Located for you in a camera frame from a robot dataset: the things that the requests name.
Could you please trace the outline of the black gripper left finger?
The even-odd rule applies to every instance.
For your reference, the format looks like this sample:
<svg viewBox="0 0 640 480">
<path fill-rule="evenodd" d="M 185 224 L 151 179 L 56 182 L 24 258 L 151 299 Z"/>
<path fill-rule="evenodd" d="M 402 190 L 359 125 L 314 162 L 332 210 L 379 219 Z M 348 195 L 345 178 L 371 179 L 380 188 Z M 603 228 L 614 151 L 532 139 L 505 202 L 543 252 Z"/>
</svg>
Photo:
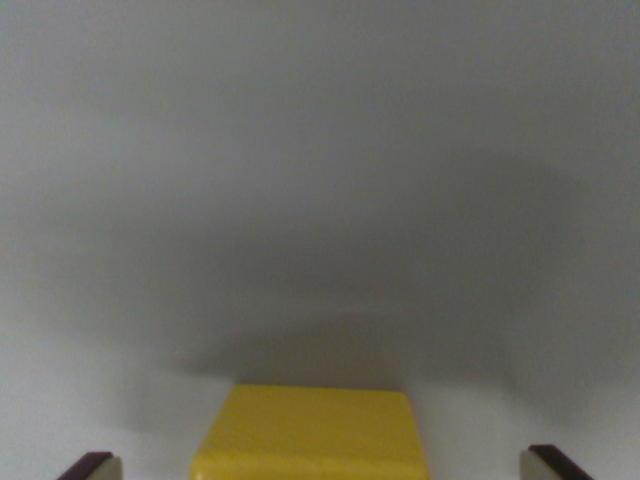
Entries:
<svg viewBox="0 0 640 480">
<path fill-rule="evenodd" d="M 122 459 L 112 452 L 87 452 L 58 480 L 122 480 Z"/>
</svg>

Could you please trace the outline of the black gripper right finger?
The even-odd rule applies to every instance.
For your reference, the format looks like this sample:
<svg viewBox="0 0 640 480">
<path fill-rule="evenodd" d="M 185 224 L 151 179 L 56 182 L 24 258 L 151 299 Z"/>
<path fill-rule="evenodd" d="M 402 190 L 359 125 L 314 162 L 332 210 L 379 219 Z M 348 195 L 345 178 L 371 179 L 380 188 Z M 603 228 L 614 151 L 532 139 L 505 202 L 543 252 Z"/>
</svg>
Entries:
<svg viewBox="0 0 640 480">
<path fill-rule="evenodd" d="M 520 480 L 593 480 L 584 469 L 552 444 L 530 445 L 519 456 Z"/>
</svg>

